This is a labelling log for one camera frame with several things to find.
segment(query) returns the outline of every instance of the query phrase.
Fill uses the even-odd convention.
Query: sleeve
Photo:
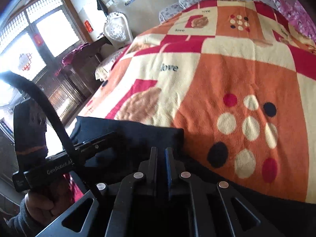
[[[20,213],[8,221],[8,226],[16,237],[35,237],[44,227],[37,223],[28,213],[24,199],[20,205]]]

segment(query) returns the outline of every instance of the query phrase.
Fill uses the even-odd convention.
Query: orange bedspread
[[[316,203],[315,52],[262,2],[202,1],[136,37],[80,115],[183,128],[210,170]]]

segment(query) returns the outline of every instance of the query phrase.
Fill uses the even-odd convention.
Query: human hand
[[[53,200],[35,191],[28,192],[24,198],[30,216],[44,226],[49,225],[73,204],[72,192],[64,177],[51,183],[47,190]]]

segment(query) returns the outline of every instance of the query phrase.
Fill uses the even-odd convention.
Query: chair
[[[103,34],[118,50],[133,42],[133,36],[127,18],[121,12],[111,12],[104,24]]]

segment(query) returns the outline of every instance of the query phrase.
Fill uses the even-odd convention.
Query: glass pane
[[[0,32],[0,53],[9,45],[14,38],[17,37],[26,27],[28,22],[24,12],[17,15],[10,21],[4,29]]]
[[[62,10],[49,15],[36,26],[54,57],[79,41]]]
[[[0,55],[1,71],[12,71],[29,80],[46,66],[29,34],[24,34]]]
[[[39,19],[44,14],[52,11],[53,9],[61,6],[63,2],[61,0],[39,0],[36,3],[32,4],[26,8],[26,13],[30,20],[30,23],[33,23]]]

